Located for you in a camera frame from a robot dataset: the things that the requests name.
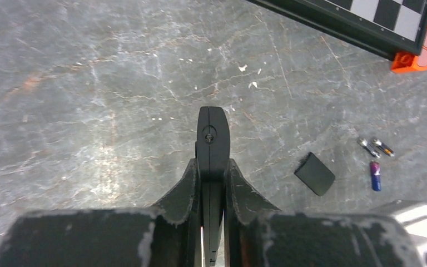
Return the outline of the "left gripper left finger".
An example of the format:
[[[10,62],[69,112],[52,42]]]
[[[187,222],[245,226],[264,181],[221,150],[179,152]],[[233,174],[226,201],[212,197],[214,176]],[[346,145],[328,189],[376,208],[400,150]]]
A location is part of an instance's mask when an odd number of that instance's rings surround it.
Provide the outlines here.
[[[0,266],[200,266],[196,160],[149,207],[38,210],[0,244]]]

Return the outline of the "dark battery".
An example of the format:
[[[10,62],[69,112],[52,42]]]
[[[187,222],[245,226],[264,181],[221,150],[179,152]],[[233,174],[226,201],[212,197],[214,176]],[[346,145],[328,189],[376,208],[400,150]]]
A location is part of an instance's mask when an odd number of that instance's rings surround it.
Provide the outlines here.
[[[359,138],[358,144],[365,149],[372,157],[379,159],[380,153],[366,140],[365,138]]]
[[[394,151],[388,145],[383,143],[380,139],[373,138],[371,140],[371,142],[376,148],[378,148],[380,151],[382,151],[385,155],[390,156],[390,157],[395,156]]]

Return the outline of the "black battery cover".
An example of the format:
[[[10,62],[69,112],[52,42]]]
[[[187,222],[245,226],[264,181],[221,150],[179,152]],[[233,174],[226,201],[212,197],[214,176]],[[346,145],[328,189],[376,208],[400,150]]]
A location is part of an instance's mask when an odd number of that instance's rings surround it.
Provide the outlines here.
[[[323,196],[335,181],[334,173],[320,159],[309,152],[294,174],[317,196]]]

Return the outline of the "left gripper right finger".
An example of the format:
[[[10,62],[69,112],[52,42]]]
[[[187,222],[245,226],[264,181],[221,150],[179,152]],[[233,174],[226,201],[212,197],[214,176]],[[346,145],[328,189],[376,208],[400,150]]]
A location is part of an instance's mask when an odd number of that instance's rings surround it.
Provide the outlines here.
[[[230,160],[226,178],[226,266],[422,266],[410,235],[373,214],[284,212]]]

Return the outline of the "black remote control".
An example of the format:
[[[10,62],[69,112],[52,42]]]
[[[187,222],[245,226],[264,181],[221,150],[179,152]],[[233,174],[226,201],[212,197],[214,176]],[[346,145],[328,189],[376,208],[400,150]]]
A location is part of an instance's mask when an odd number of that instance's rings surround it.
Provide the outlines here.
[[[200,108],[195,153],[200,179],[205,265],[215,266],[220,246],[225,209],[225,179],[230,158],[230,130],[223,108]]]

